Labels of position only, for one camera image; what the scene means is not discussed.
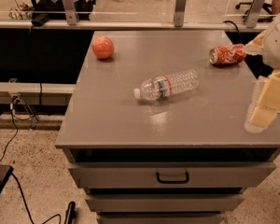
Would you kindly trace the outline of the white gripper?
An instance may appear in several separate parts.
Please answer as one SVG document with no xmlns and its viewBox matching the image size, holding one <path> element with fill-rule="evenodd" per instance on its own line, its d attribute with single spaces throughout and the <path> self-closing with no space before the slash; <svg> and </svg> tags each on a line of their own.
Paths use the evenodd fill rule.
<svg viewBox="0 0 280 224">
<path fill-rule="evenodd" d="M 280 69 L 280 13 L 267 30 L 244 45 L 247 55 L 262 55 L 262 60 L 272 69 Z M 280 70 L 269 76 L 259 76 L 246 112 L 245 129 L 249 133 L 266 130 L 280 113 Z"/>
</svg>

